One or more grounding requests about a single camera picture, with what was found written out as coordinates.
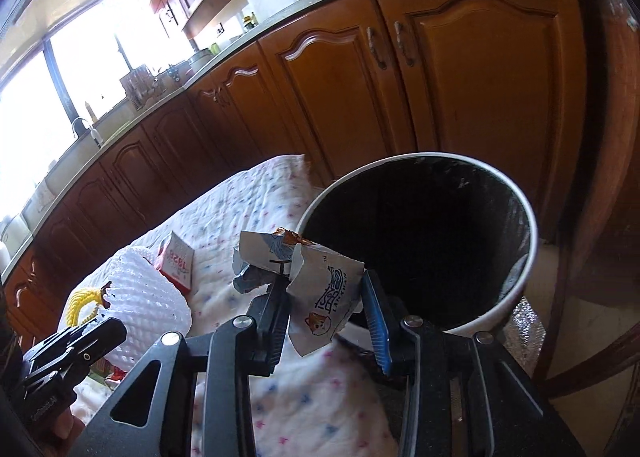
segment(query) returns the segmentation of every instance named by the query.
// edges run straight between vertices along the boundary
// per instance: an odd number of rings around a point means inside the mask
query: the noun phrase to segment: paper wrapper
[[[233,265],[239,293],[271,283],[275,273],[289,276],[289,338],[301,356],[327,345],[360,304],[364,264],[293,231],[242,231]]]
[[[360,303],[364,264],[319,244],[298,244],[291,261],[289,338],[304,356],[327,345]]]

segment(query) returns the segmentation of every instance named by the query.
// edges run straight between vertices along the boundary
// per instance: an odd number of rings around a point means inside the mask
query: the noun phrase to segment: aluminum foil
[[[522,297],[518,302],[502,333],[505,348],[531,376],[538,362],[546,331],[526,298]]]

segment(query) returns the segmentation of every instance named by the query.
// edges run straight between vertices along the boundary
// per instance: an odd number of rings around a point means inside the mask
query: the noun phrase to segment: window
[[[38,53],[0,93],[0,217],[22,210],[49,164],[74,139],[44,55]]]
[[[51,46],[76,111],[86,119],[85,102],[100,117],[125,98],[120,79],[129,73],[127,61],[157,74],[193,54],[187,38],[169,39],[139,0],[102,0],[53,35]]]
[[[88,120],[85,101],[100,117],[125,98],[120,78],[130,68],[144,63],[158,74],[193,54],[187,38],[168,38],[139,0],[102,0],[55,33],[50,44],[69,97]],[[38,53],[0,93],[0,218],[22,210],[52,162],[73,144],[70,119]]]

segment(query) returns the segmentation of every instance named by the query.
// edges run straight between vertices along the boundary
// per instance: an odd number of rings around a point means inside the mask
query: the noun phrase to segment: white blanket
[[[208,333],[245,313],[252,298],[264,292],[242,295],[233,288],[232,248],[240,231],[293,229],[316,194],[303,156],[280,156],[235,174],[131,244],[157,250],[173,230],[194,248],[189,335]],[[79,287],[100,287],[106,265]],[[373,383],[338,344],[301,358],[287,338],[273,376],[252,377],[250,389],[258,457],[391,457],[398,452]],[[76,392],[72,411],[86,423],[109,395],[91,379]],[[194,456],[200,454],[203,392],[200,380],[191,440]]]

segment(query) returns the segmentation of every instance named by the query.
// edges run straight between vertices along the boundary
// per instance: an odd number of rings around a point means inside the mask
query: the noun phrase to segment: yellow rope handle
[[[78,326],[80,310],[88,303],[95,302],[94,310],[82,320],[82,325],[94,319],[98,314],[98,305],[102,304],[101,289],[76,289],[69,297],[69,307],[66,310],[65,323],[67,327]]]

